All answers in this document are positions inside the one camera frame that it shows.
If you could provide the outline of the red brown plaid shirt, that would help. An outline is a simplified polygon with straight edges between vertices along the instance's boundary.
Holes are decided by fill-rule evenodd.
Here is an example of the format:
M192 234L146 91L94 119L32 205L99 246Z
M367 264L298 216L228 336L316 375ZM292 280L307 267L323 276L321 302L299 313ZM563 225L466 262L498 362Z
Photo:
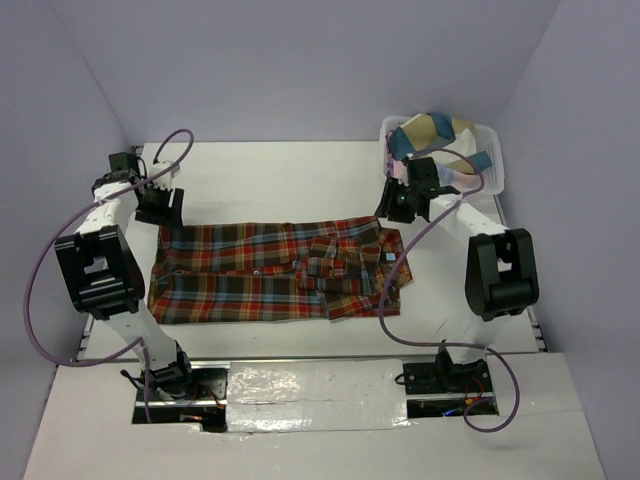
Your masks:
M393 316L413 279L403 250L374 216L162 227L147 305L172 325Z

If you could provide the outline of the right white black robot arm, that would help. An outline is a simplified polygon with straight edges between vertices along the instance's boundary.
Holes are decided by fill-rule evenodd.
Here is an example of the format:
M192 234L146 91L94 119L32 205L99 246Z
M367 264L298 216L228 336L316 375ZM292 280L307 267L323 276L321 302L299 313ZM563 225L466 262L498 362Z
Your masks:
M441 227L465 248L468 319L461 340L436 342L433 361L407 364L395 380L409 394L484 390L485 357L499 331L539 299L532 236L524 228L491 220L468 203L483 187L482 177L464 190L443 180L430 157L410 154L403 164L407 179L387 177L375 214L400 223L422 217L428 228Z

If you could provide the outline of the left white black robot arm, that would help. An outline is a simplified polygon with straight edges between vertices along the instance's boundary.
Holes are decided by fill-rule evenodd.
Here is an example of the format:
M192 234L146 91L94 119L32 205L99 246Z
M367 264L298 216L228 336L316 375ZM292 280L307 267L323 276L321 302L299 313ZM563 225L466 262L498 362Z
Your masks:
M159 160L140 167L124 152L109 163L92 187L95 208L73 234L55 241L55 254L74 308L105 322L126 343L142 342L133 349L142 370L135 387L165 401L183 399L194 390L196 374L149 311L143 274L124 235L131 219L181 225L184 192L172 186L180 168Z

